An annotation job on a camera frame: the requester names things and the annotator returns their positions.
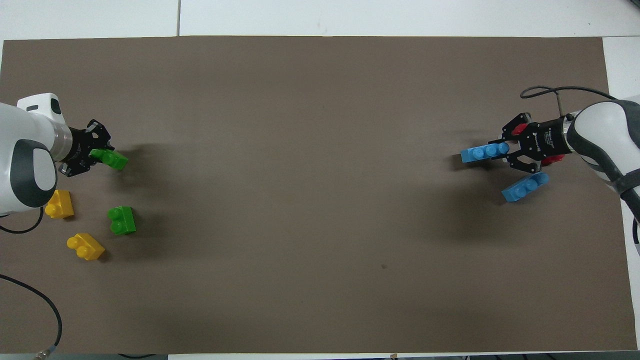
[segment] cable connector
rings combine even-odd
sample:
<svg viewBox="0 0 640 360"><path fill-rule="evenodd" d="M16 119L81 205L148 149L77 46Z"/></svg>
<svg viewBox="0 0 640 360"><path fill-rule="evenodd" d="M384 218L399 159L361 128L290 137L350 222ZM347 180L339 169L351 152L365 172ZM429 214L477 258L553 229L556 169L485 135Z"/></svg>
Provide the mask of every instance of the cable connector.
<svg viewBox="0 0 640 360"><path fill-rule="evenodd" d="M48 349L42 350L33 357L33 360L46 360L52 352L56 350L55 345L51 345Z"/></svg>

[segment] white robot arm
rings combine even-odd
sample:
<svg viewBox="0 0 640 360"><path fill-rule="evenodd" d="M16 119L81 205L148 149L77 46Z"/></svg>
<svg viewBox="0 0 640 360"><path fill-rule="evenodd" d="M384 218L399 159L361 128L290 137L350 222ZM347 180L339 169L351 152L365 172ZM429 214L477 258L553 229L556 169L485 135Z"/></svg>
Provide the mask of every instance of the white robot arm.
<svg viewBox="0 0 640 360"><path fill-rule="evenodd" d="M60 172L74 176L101 162L94 149L114 148L104 126L92 120L87 129L68 127L58 97L39 94L0 103L0 215L37 209L46 204Z"/></svg>
<svg viewBox="0 0 640 360"><path fill-rule="evenodd" d="M525 94L536 88L545 90ZM515 150L484 158L505 159L510 167L535 174L540 167L561 160L564 154L577 152L640 220L640 95L618 100L609 94L580 86L534 86L524 90L520 97L528 99L556 93L562 114L559 90L593 92L607 100L540 123L533 122L530 113L518 114L502 127L501 138L489 142L498 145L515 143L515 147L504 147L509 151Z"/></svg>
<svg viewBox="0 0 640 360"><path fill-rule="evenodd" d="M566 143L640 219L640 96L598 102L580 111Z"/></svg>

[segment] yellow lego brick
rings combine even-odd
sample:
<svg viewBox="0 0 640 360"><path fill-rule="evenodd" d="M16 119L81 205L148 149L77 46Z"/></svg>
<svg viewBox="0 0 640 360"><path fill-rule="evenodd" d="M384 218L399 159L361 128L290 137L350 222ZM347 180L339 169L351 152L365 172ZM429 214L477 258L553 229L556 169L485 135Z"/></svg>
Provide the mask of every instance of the yellow lego brick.
<svg viewBox="0 0 640 360"><path fill-rule="evenodd" d="M71 205L71 196L66 190L56 190L53 192L51 200L44 208L44 212L51 218L66 218L74 214L74 207Z"/></svg>
<svg viewBox="0 0 640 360"><path fill-rule="evenodd" d="M87 233L76 234L74 237L69 238L67 247L75 249L76 255L85 260L96 260L104 252L104 247Z"/></svg>

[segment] lego brick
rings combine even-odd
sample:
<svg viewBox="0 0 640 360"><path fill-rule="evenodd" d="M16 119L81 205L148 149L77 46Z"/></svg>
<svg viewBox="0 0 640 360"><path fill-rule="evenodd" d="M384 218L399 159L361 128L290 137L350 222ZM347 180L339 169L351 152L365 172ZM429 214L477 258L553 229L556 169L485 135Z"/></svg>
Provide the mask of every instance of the lego brick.
<svg viewBox="0 0 640 360"><path fill-rule="evenodd" d="M104 247L100 245L93 236L87 233L76 234L67 240L67 247L76 250L76 255L85 260L96 260L104 252Z"/></svg>
<svg viewBox="0 0 640 360"><path fill-rule="evenodd" d="M460 156L462 156L463 163L470 163L471 161L490 159L494 156L503 155L508 152L509 144L507 144L506 142L501 142L490 143L487 145L462 150L460 152Z"/></svg>
<svg viewBox="0 0 640 360"><path fill-rule="evenodd" d="M518 180L517 183L504 189L502 194L508 202L518 201L547 182L549 182L549 175L542 171L537 172Z"/></svg>
<svg viewBox="0 0 640 360"><path fill-rule="evenodd" d="M71 205L71 194L66 190L54 191L44 211L51 218L66 218L72 216L74 214L74 207Z"/></svg>
<svg viewBox="0 0 640 360"><path fill-rule="evenodd" d="M89 155L116 170L122 170L129 161L126 156L120 154L117 151L108 149L93 149L91 150Z"/></svg>
<svg viewBox="0 0 640 360"><path fill-rule="evenodd" d="M131 234L136 230L133 212L129 206L109 209L107 216L111 219L111 231L116 235Z"/></svg>

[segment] brown mat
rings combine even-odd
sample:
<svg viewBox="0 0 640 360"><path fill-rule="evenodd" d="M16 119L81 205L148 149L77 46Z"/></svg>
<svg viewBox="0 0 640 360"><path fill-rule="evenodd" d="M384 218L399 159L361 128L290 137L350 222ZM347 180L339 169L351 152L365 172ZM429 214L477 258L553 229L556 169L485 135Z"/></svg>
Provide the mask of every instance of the brown mat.
<svg viewBox="0 0 640 360"><path fill-rule="evenodd" d="M77 215L0 234L1 271L57 303L62 352L633 349L616 196L569 156L506 204L524 173L456 155L521 111L556 117L552 96L518 98L537 84L606 90L602 41L5 42L1 102L54 92L130 163L61 177ZM110 233L119 205L137 233ZM66 248L81 232L100 261ZM0 291L0 352L48 346L46 305Z"/></svg>

